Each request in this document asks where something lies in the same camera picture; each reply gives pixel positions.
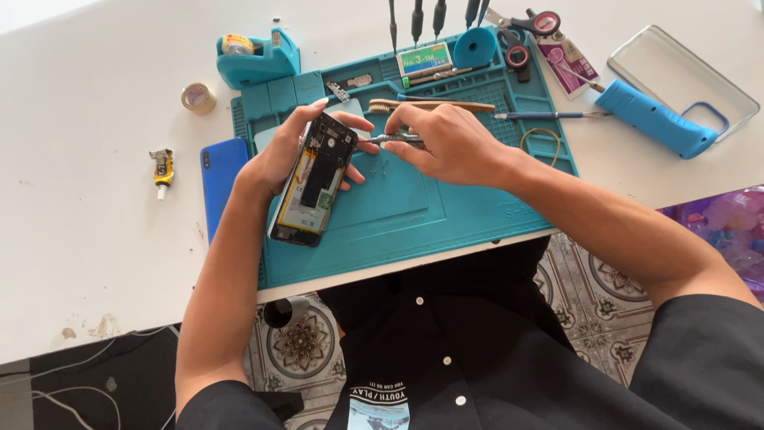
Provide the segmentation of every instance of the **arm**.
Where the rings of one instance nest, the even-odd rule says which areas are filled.
[[[257,313],[257,262],[268,207],[292,171],[306,124],[320,114],[326,101],[295,109],[270,144],[236,177],[183,316],[175,369],[177,416],[208,385],[223,380],[247,382],[242,364]],[[348,127],[374,129],[369,121],[346,112],[332,116]],[[357,147],[379,151],[369,142],[359,142]],[[347,176],[359,184],[364,182],[352,166]],[[340,188],[347,191],[350,185],[343,182]]]
[[[385,132],[404,123],[422,136],[427,151],[403,142],[388,142],[384,149],[441,181],[494,187],[519,197],[592,254],[638,281],[656,307],[679,295],[712,294],[761,308],[724,258],[701,238],[648,207],[501,144],[469,112],[454,106],[432,112],[401,106]]]

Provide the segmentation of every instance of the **patterned tile floor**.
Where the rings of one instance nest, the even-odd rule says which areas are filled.
[[[642,287],[563,233],[552,236],[534,279],[578,356],[628,386],[653,315]],[[288,430],[323,430],[345,384],[332,313],[308,297],[308,313],[280,330],[262,321],[261,305],[244,359],[253,389],[302,393],[305,410],[285,423]]]

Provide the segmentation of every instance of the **wooden brush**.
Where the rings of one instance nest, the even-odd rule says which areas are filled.
[[[388,113],[401,105],[416,106],[424,110],[433,110],[440,105],[459,106],[470,112],[493,112],[496,110],[496,106],[487,105],[485,103],[447,102],[443,100],[433,100],[428,102],[399,102],[397,100],[372,99],[369,101],[369,113]]]

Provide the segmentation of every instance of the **white table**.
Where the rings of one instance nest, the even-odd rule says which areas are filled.
[[[398,44],[405,47],[413,2],[397,4]],[[424,41],[432,38],[434,4],[425,4]],[[524,13],[509,2],[491,6]],[[764,100],[764,60],[752,51],[764,41],[764,22],[749,0],[528,6],[557,11],[605,83],[615,77],[605,66],[608,55],[657,24]],[[465,2],[449,2],[442,35],[464,30],[464,9]],[[199,151],[233,137],[228,101],[238,95],[215,68],[215,40],[228,32],[266,37],[275,16],[300,47],[303,71],[390,50],[383,0],[113,0],[0,35],[0,363],[182,319],[207,251]],[[207,116],[180,105],[180,90],[196,81],[218,97]],[[547,82],[559,111],[590,110],[597,96],[590,91],[569,102]],[[690,161],[615,120],[564,127],[582,178],[650,207],[764,183],[761,115]],[[165,147],[175,151],[176,177],[167,199],[157,201],[147,152]],[[273,288],[259,299],[493,246]],[[76,338],[65,339],[65,328]]]

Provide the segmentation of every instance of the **purple glue package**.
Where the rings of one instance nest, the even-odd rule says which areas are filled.
[[[590,87],[586,82],[565,71],[566,68],[589,80],[599,80],[600,75],[586,60],[586,57],[560,30],[551,36],[536,37],[536,46],[552,68],[552,72],[557,77],[557,82],[568,95],[568,100],[580,96]]]

